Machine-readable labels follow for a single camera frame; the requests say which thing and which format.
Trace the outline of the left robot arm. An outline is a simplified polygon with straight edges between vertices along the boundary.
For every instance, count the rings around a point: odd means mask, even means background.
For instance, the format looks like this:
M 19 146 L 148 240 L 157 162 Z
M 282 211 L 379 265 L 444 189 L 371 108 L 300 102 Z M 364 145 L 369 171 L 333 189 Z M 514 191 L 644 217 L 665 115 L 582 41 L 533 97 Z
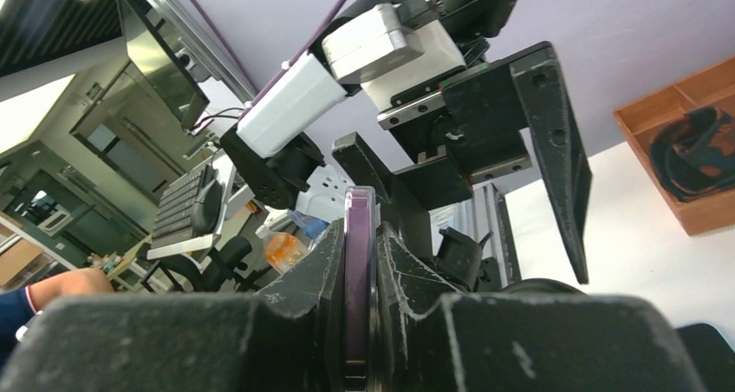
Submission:
M 411 158 L 401 184 L 427 210 L 535 159 L 576 280 L 592 173 L 553 45 L 488 61 L 517 0 L 339 0 L 247 104 L 224 150 L 257 197 L 296 208 L 324 164 L 306 129 L 364 93 Z

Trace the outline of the orange liquid bottle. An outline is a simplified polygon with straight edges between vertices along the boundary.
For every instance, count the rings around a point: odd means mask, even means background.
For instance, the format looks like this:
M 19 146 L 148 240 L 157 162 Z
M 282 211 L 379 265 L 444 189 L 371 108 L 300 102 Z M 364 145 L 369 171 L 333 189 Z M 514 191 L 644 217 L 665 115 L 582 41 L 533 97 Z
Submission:
M 309 255 L 309 248 L 289 232 L 274 232 L 268 226 L 259 226 L 255 234 L 263 242 L 263 254 L 269 265 L 284 274 Z

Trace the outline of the person forearm blue sleeve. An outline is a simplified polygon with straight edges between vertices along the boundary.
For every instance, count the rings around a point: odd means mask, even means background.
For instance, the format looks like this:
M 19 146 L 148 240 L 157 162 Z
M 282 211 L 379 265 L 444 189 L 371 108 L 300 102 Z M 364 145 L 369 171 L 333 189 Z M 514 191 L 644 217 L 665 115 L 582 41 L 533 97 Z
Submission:
M 103 271 L 93 268 L 65 271 L 1 294 L 1 371 L 18 344 L 16 333 L 56 299 L 114 293 Z

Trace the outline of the white case phone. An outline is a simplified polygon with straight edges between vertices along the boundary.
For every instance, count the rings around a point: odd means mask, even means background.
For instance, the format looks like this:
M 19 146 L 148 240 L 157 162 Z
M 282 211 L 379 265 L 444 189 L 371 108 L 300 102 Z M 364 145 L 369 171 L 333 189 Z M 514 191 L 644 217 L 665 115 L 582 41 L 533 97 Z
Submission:
M 343 375 L 347 391 L 369 391 L 371 363 L 380 328 L 377 318 L 375 191 L 351 186 L 345 197 L 344 217 L 344 329 Z

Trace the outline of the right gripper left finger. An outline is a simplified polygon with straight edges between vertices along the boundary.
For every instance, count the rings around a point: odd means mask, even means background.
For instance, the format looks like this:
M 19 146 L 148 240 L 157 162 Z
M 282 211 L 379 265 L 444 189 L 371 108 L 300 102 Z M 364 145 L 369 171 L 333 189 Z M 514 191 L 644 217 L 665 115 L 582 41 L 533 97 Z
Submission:
M 338 391 L 343 223 L 257 293 L 65 297 L 35 317 L 4 391 Z

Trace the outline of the orange compartment tray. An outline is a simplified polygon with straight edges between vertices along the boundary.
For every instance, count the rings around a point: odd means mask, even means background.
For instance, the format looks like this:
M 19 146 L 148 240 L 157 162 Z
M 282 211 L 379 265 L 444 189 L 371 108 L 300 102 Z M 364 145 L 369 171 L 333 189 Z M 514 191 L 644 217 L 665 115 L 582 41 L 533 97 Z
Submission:
M 628 145 L 689 236 L 734 224 L 734 60 L 613 112 Z

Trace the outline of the dark patterned scrunchie right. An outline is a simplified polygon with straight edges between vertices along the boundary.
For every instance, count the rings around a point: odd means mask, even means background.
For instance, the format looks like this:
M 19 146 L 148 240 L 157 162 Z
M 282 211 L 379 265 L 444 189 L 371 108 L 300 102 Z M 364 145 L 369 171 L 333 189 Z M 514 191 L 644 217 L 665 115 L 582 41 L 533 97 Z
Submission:
M 734 117 L 706 106 L 664 125 L 649 145 L 660 185 L 679 202 L 734 188 Z

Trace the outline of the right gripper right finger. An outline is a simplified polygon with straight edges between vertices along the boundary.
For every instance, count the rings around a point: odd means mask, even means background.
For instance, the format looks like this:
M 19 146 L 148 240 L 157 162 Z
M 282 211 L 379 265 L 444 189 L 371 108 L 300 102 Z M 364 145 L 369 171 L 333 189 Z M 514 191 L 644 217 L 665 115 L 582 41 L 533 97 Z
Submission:
M 649 302 L 572 293 L 463 293 L 385 225 L 377 239 L 390 391 L 701 391 Z

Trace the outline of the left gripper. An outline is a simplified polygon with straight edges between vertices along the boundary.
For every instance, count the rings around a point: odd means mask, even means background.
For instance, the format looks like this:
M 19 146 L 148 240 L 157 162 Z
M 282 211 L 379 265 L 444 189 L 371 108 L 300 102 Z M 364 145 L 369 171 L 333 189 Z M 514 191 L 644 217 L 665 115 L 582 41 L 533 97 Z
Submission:
M 592 173 L 550 42 L 422 82 L 395 95 L 377 121 L 415 165 L 390 171 L 356 132 L 335 140 L 332 156 L 356 185 L 375 190 L 382 219 L 418 258 L 433 256 L 431 210 L 471 199 L 471 183 L 531 167 L 528 127 L 576 282 L 589 282 Z

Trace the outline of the black case phone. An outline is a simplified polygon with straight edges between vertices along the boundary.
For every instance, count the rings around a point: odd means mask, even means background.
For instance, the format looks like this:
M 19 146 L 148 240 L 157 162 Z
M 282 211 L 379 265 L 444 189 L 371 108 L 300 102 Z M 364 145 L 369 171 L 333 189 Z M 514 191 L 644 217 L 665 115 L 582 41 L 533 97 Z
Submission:
M 734 350 L 708 323 L 679 327 L 677 332 L 702 382 L 712 392 L 734 392 Z

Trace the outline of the black keyboard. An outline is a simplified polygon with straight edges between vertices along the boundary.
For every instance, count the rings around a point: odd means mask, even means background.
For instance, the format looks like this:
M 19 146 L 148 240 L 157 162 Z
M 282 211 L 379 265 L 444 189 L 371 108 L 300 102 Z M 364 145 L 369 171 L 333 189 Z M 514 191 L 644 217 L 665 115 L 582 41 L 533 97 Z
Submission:
M 191 211 L 194 203 L 214 176 L 211 163 L 205 163 L 179 177 L 163 192 L 156 213 L 152 240 L 191 229 Z

